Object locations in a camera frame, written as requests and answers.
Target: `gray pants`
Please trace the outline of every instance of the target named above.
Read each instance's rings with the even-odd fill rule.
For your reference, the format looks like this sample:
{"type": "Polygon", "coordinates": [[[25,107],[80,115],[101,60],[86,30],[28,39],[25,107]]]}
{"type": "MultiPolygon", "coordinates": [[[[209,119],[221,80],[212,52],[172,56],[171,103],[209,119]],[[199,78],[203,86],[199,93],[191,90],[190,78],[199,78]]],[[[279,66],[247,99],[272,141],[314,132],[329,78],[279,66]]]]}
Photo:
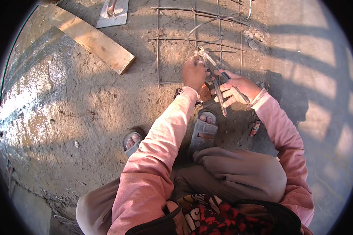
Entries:
{"type": "MultiPolygon", "coordinates": [[[[170,198],[209,193],[231,204],[241,199],[279,202],[284,196],[287,177],[272,156],[213,147],[195,152],[193,158],[197,165],[172,172],[170,198]]],[[[107,234],[118,187],[116,179],[79,199],[76,219],[85,235],[107,234]]]]}

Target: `sleeve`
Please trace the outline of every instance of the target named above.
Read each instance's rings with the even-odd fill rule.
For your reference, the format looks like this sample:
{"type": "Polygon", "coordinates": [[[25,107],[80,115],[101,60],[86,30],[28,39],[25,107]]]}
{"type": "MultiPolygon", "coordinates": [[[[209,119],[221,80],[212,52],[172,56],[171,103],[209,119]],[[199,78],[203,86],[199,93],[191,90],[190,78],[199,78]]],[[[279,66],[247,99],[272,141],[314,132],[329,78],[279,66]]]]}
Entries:
{"type": "Polygon", "coordinates": [[[125,234],[139,224],[165,215],[166,199],[174,189],[169,179],[171,168],[196,100],[197,92],[184,87],[128,159],[120,175],[108,234],[125,234]]]}
{"type": "Polygon", "coordinates": [[[268,93],[265,93],[253,109],[264,123],[279,152],[280,164],[287,175],[285,195],[280,204],[291,209],[302,224],[309,226],[314,215],[314,201],[306,183],[308,173],[302,138],[285,111],[268,93]]]}

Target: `hand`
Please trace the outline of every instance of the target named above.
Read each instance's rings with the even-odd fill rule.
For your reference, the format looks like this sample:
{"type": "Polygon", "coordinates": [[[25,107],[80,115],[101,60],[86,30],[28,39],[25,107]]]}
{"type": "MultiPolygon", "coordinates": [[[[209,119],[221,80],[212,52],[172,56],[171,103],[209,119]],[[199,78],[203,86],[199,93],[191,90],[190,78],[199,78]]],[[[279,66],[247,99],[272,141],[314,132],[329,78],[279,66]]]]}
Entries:
{"type": "Polygon", "coordinates": [[[205,77],[209,76],[209,72],[204,67],[204,63],[199,60],[199,56],[189,58],[183,65],[182,77],[185,87],[192,87],[199,94],[204,84],[205,77]]]}
{"type": "MultiPolygon", "coordinates": [[[[234,89],[234,87],[238,87],[238,89],[249,98],[250,102],[252,102],[261,91],[261,89],[257,85],[255,85],[252,81],[250,81],[248,78],[234,74],[227,70],[224,70],[224,71],[231,78],[229,81],[227,81],[226,83],[220,86],[220,90],[224,91],[222,93],[222,96],[224,98],[230,96],[230,98],[224,102],[223,104],[224,108],[229,107],[232,103],[236,101],[239,101],[242,104],[246,104],[246,101],[243,100],[242,96],[234,89]]],[[[216,75],[220,75],[218,70],[215,70],[214,73],[216,75]]],[[[211,93],[216,94],[216,90],[213,89],[211,93]]]]}

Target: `sandal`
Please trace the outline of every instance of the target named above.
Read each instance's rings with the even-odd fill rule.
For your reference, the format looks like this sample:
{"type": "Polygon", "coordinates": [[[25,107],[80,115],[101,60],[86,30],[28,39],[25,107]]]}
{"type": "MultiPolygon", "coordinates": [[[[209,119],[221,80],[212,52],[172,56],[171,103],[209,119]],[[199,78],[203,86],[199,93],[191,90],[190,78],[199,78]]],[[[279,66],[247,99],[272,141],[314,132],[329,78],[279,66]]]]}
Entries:
{"type": "Polygon", "coordinates": [[[145,139],[145,136],[146,136],[145,133],[141,129],[133,128],[133,129],[129,130],[129,133],[124,136],[123,142],[122,142],[123,148],[124,148],[124,153],[127,155],[127,157],[130,157],[132,154],[134,154],[137,151],[141,141],[143,141],[143,139],[145,139]],[[126,144],[127,144],[128,140],[130,138],[132,138],[133,134],[138,134],[139,138],[135,142],[135,144],[132,145],[132,147],[127,149],[126,144]]]}
{"type": "Polygon", "coordinates": [[[200,151],[205,148],[211,148],[213,147],[213,140],[214,136],[217,133],[218,126],[209,124],[207,122],[204,122],[200,120],[201,115],[206,115],[207,117],[211,117],[211,119],[217,123],[216,115],[207,109],[202,109],[198,113],[198,118],[195,121],[195,126],[193,128],[193,133],[192,133],[192,139],[191,139],[191,144],[190,144],[190,151],[195,152],[195,151],[200,151]]]}

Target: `trowel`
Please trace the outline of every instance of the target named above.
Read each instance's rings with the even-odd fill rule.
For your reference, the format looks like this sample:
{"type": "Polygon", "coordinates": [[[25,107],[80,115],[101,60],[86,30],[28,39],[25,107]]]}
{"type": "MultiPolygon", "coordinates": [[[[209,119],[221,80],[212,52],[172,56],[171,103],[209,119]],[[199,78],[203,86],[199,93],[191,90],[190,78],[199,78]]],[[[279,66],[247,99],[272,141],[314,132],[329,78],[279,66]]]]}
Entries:
{"type": "Polygon", "coordinates": [[[106,0],[99,15],[96,28],[124,25],[127,22],[129,0],[106,0]]]}

